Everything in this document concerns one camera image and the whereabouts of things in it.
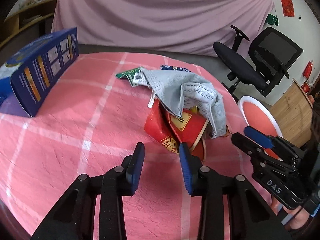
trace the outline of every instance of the black office chair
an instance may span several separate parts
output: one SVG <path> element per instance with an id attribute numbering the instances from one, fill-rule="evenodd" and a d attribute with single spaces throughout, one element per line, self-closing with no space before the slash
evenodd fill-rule
<path id="1" fill-rule="evenodd" d="M 213 49 L 223 63 L 231 70 L 227 75 L 230 81 L 237 78 L 236 82 L 228 88 L 233 95 L 239 82 L 254 85 L 266 97 L 271 90 L 280 83 L 283 76 L 289 78 L 288 69 L 303 52 L 297 44 L 272 27 L 263 30 L 251 43 L 249 56 L 256 66 L 256 70 L 236 51 L 243 38 L 249 38 L 237 27 L 231 26 L 236 31 L 236 38 L 232 48 L 216 41 Z"/>

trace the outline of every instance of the metal screw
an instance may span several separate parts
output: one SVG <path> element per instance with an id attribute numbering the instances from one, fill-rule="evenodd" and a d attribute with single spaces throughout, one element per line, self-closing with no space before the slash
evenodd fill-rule
<path id="1" fill-rule="evenodd" d="M 236 179 L 239 180 L 239 181 L 244 181 L 245 180 L 244 176 L 242 176 L 242 175 L 237 175 Z"/>
<path id="2" fill-rule="evenodd" d="M 78 179 L 79 181 L 84 181 L 85 179 L 87 179 L 88 175 L 87 174 L 81 174 L 79 175 Z"/>
<path id="3" fill-rule="evenodd" d="M 116 166 L 115 167 L 115 172 L 122 172 L 124 168 L 122 166 Z"/>
<path id="4" fill-rule="evenodd" d="M 207 167 L 207 166 L 202 166 L 202 167 L 200 168 L 200 170 L 201 170 L 202 172 L 209 172 L 210 168 Z"/>

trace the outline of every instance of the chair armrest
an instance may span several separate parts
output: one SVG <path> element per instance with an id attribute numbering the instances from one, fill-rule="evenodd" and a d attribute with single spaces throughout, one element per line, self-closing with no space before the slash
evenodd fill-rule
<path id="1" fill-rule="evenodd" d="M 250 39 L 247 37 L 247 35 L 245 35 L 240 29 L 238 29 L 237 27 L 231 25 L 230 26 L 232 29 L 234 29 L 236 31 L 236 37 L 235 37 L 235 41 L 233 43 L 232 49 L 236 52 L 240 46 L 240 43 L 242 41 L 243 38 L 245 38 L 247 41 L 250 41 Z"/>

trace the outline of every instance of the mesh chair back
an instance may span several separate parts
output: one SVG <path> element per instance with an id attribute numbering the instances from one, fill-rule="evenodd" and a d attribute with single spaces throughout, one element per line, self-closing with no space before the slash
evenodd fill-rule
<path id="1" fill-rule="evenodd" d="M 296 43 L 272 27 L 263 30 L 251 43 L 249 56 L 266 81 L 283 77 L 280 63 L 288 70 L 303 52 Z"/>

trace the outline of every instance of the gray face mask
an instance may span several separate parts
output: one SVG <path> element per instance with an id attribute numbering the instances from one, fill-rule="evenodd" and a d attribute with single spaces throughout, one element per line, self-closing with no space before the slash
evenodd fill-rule
<path id="1" fill-rule="evenodd" d="M 191 72 L 141 68 L 133 82 L 152 88 L 165 109 L 176 117 L 182 116 L 183 108 L 197 106 L 200 114 L 209 119 L 211 138 L 227 132 L 222 95 L 203 77 Z"/>

